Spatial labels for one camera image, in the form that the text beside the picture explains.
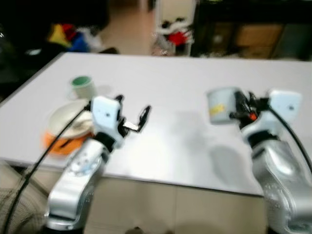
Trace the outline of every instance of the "red cloth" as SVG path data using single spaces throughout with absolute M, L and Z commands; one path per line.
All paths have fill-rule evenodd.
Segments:
M 175 45 L 182 45 L 182 44 L 185 44 L 187 37 L 184 36 L 183 33 L 177 32 L 177 33 L 170 34 L 168 37 L 168 40 L 171 41 Z
M 69 41 L 72 41 L 74 36 L 77 34 L 74 25 L 69 23 L 62 24 L 64 34 L 66 36 L 66 39 Z

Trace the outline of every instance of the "green mug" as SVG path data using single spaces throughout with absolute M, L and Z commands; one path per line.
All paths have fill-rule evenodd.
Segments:
M 95 85 L 89 76 L 76 77 L 71 81 L 71 85 L 77 98 L 90 100 L 97 95 Z

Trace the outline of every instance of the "black cable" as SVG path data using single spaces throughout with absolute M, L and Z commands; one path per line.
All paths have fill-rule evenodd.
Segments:
M 13 213 L 15 211 L 16 205 L 19 201 L 19 198 L 22 194 L 22 192 L 24 191 L 24 189 L 27 187 L 30 177 L 33 175 L 33 173 L 37 170 L 38 166 L 40 165 L 40 163 L 43 161 L 43 159 L 46 157 L 46 155 L 49 153 L 49 151 L 52 149 L 52 147 L 55 145 L 55 143 L 57 142 L 57 140 L 59 139 L 59 137 L 66 131 L 66 129 L 81 115 L 82 112 L 84 112 L 85 110 L 89 110 L 90 109 L 90 104 L 88 104 L 86 107 L 84 107 L 78 114 L 76 114 L 71 121 L 69 121 L 69 123 L 63 128 L 63 130 L 54 138 L 54 140 L 52 141 L 52 143 L 49 145 L 49 147 L 45 150 L 45 152 L 43 153 L 43 155 L 39 158 L 39 160 L 35 163 L 33 169 L 25 176 L 25 181 L 23 182 L 23 184 L 21 185 L 19 191 L 17 192 L 17 195 L 14 199 L 14 201 L 12 202 L 12 205 L 10 207 L 10 211 L 6 217 L 6 221 L 4 223 L 4 227 L 2 229 L 2 234 L 7 234 L 7 232 L 9 231 L 9 226 L 10 226 L 10 221 L 11 218 L 13 216 Z
M 289 124 L 275 111 L 272 109 L 271 106 L 268 107 L 268 110 L 283 124 L 283 126 L 287 129 L 287 131 L 290 133 L 290 135 L 293 137 L 294 141 L 296 142 L 299 150 L 301 151 L 303 157 L 305 158 L 307 165 L 310 169 L 310 172 L 312 174 L 312 162 L 311 159 L 305 150 L 304 146 L 302 145 L 301 141 L 297 137 L 296 133 L 292 130 L 292 128 L 289 126 Z

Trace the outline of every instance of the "mug with yellow label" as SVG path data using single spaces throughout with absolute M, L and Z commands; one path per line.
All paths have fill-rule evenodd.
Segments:
M 211 124 L 233 123 L 230 113 L 236 112 L 236 92 L 241 92 L 241 90 L 236 87 L 224 87 L 207 93 Z

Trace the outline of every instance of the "yellow cloth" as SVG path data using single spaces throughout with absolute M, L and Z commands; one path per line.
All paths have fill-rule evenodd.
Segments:
M 49 42 L 61 44 L 67 48 L 72 47 L 71 43 L 66 39 L 66 35 L 64 34 L 63 27 L 60 24 L 55 24 L 53 33 L 48 39 Z

